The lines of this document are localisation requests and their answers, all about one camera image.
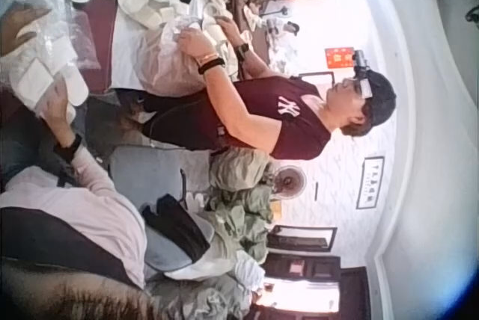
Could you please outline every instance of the gray chair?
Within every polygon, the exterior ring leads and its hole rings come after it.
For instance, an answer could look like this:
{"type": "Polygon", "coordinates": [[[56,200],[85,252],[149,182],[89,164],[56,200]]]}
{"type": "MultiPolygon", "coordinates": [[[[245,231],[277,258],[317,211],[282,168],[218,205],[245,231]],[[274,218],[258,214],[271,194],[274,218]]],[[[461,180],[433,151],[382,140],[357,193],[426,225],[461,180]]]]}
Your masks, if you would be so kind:
{"type": "MultiPolygon", "coordinates": [[[[109,159],[109,173],[117,191],[141,211],[145,206],[156,208],[156,201],[170,194],[184,198],[185,179],[176,153],[152,147],[120,146],[109,159]]],[[[211,242],[213,226],[189,213],[204,237],[211,242]]],[[[192,264],[192,260],[175,243],[146,226],[147,252],[145,263],[156,271],[174,271],[192,264]]]]}

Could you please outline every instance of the framed sign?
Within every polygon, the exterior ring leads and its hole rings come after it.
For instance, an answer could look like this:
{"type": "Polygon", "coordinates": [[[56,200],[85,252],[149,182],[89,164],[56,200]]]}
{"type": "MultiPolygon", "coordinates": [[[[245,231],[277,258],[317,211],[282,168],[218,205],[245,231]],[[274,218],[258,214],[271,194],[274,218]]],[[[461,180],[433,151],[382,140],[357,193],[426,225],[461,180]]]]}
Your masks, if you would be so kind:
{"type": "Polygon", "coordinates": [[[359,186],[356,209],[374,209],[381,192],[384,157],[368,157],[362,165],[361,185],[359,186]]]}
{"type": "Polygon", "coordinates": [[[351,68],[353,64],[353,47],[337,47],[335,49],[325,49],[326,62],[328,69],[351,68]]]}

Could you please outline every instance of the hair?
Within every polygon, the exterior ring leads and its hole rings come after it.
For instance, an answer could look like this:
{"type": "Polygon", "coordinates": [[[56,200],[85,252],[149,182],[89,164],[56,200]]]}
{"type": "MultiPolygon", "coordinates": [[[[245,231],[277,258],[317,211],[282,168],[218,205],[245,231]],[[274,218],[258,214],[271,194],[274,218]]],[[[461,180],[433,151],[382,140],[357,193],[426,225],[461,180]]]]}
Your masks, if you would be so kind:
{"type": "Polygon", "coordinates": [[[42,314],[50,320],[160,320],[153,302],[140,295],[113,298],[102,293],[76,292],[64,288],[42,314]]]}
{"type": "Polygon", "coordinates": [[[292,26],[294,27],[294,34],[295,34],[295,36],[297,36],[297,34],[298,34],[299,30],[300,30],[299,25],[298,25],[297,23],[291,22],[291,21],[288,21],[287,24],[288,24],[288,25],[292,25],[292,26]]]}
{"type": "Polygon", "coordinates": [[[362,106],[361,111],[364,115],[364,122],[359,123],[350,123],[347,126],[341,128],[341,131],[344,135],[350,135],[351,137],[362,137],[370,132],[373,128],[373,124],[371,123],[371,106],[369,103],[369,99],[366,99],[366,103],[362,106]]]}

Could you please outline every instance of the ny logo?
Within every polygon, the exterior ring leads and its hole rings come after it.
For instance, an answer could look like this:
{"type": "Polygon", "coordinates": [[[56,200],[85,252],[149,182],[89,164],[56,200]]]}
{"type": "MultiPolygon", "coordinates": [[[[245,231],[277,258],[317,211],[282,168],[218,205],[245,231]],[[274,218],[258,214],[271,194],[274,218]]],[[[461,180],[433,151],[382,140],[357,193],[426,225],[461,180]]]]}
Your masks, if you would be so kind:
{"type": "Polygon", "coordinates": [[[299,116],[299,107],[296,102],[291,102],[285,99],[283,96],[278,98],[278,113],[279,114],[291,114],[293,117],[299,116]]]}

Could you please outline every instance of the wristwatch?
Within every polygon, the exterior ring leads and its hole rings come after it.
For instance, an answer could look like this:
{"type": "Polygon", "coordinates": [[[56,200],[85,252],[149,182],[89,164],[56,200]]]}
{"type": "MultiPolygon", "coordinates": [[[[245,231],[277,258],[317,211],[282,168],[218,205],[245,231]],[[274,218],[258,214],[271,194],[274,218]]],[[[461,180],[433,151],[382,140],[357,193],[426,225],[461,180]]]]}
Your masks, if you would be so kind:
{"type": "Polygon", "coordinates": [[[75,135],[75,140],[73,141],[72,145],[63,148],[60,144],[56,144],[53,151],[57,153],[66,163],[71,163],[73,158],[75,158],[75,153],[82,145],[82,137],[80,135],[75,135]]]}
{"type": "Polygon", "coordinates": [[[245,60],[246,52],[249,51],[249,44],[244,43],[241,46],[234,48],[234,53],[236,54],[238,61],[241,63],[245,60]]]}

